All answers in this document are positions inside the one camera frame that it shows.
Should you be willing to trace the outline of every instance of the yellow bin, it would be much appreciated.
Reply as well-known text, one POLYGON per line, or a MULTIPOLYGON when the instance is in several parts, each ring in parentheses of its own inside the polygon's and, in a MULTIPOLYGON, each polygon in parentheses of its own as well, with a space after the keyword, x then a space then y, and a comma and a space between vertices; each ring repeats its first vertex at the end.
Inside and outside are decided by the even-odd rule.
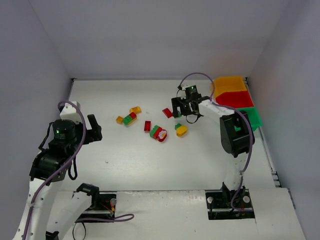
POLYGON ((214 85, 213 95, 215 98, 225 92, 247 91, 242 76, 221 76, 214 80, 214 85))

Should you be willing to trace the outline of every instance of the white wall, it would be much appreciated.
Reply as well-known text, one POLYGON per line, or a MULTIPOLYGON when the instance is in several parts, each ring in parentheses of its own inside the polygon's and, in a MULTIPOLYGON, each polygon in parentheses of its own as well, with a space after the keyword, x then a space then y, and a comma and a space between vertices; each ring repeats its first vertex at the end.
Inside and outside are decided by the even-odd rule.
POLYGON ((29 190, 29 171, 70 79, 26 0, 0 7, 1 239, 15 235, 29 190))
POLYGON ((289 0, 30 0, 71 77, 248 76, 289 0))
POLYGON ((320 1, 292 0, 249 78, 308 240, 320 239, 320 1))

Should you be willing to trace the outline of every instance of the yellow block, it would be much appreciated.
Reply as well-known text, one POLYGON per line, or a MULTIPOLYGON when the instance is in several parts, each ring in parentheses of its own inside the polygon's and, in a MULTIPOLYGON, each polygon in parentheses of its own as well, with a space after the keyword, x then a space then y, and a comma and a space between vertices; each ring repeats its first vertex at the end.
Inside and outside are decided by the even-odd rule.
POLYGON ((175 131, 176 131, 176 135, 178 137, 182 137, 183 135, 185 135, 187 133, 187 126, 185 125, 181 125, 180 127, 178 127, 175 131))
POLYGON ((242 76, 221 76, 214 80, 215 91, 214 97, 226 92, 247 91, 246 85, 242 76))
POLYGON ((141 113, 141 108, 139 106, 135 106, 133 108, 130 108, 130 113, 134 112, 135 114, 141 113))
POLYGON ((123 117, 122 116, 118 116, 117 118, 116 118, 116 122, 118 123, 118 124, 122 124, 122 121, 123 121, 123 117))

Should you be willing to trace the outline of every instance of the robotic arm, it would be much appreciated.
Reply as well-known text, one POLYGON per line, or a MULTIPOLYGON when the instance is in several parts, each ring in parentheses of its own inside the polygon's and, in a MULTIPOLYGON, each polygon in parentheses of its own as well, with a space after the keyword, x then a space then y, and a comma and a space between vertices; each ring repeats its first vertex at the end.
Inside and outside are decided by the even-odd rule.
MULTIPOLYGON (((80 108, 77 102, 72 103, 80 108)), ((101 141, 102 129, 95 116, 90 114, 87 117, 91 125, 90 130, 84 128, 84 123, 82 123, 76 109, 71 104, 66 103, 60 113, 61 119, 50 123, 47 136, 39 146, 41 152, 35 157, 31 167, 29 194, 20 225, 13 240, 62 240, 78 217, 90 206, 95 206, 97 203, 99 188, 83 183, 77 189, 69 205, 60 212, 57 220, 48 224, 55 197, 62 181, 65 179, 67 168, 71 167, 71 162, 64 170, 61 170, 48 181, 35 200, 32 201, 43 183, 62 166, 65 166, 74 155, 83 138, 84 129, 86 131, 84 145, 101 141), (51 125, 53 125, 54 137, 49 142, 48 148, 44 149, 43 145, 49 136, 51 125)))
MULTIPOLYGON (((174 97, 171 99, 173 116, 178 117, 180 111, 183 116, 196 115, 197 118, 205 116, 220 124, 222 147, 228 154, 234 156, 234 159, 230 159, 228 162, 222 190, 226 189, 228 192, 237 190, 241 184, 240 171, 246 162, 244 155, 239 156, 239 154, 248 153, 250 145, 249 130, 244 120, 233 110, 212 104, 210 97, 198 93, 195 85, 184 86, 180 90, 185 92, 185 98, 174 97)), ((241 111, 241 113, 250 122, 248 114, 245 111, 241 111)))

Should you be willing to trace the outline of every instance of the white table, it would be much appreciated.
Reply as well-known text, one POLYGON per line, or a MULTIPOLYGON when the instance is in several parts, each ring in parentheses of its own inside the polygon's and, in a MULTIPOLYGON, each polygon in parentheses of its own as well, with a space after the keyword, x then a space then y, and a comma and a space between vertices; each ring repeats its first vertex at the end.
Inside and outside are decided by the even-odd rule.
MULTIPOLYGON (((210 93, 207 80, 190 83, 203 96, 210 93)), ((86 223, 87 240, 304 240, 287 189, 275 187, 258 130, 244 175, 255 219, 208 220, 204 190, 221 188, 226 161, 233 157, 221 146, 218 124, 205 117, 188 124, 185 137, 176 136, 175 123, 187 124, 185 118, 167 119, 162 109, 171 108, 178 84, 176 80, 74 82, 70 100, 80 102, 84 114, 95 114, 103 139, 81 149, 79 177, 75 181, 66 177, 50 217, 85 182, 102 191, 117 191, 117 216, 135 214, 129 222, 86 223), (117 116, 125 117, 135 106, 142 109, 136 122, 129 127, 116 123, 117 116), (165 142, 144 133, 145 120, 168 131, 165 142)), ((82 239, 80 224, 75 236, 82 239)), ((65 240, 72 240, 71 230, 65 240)))

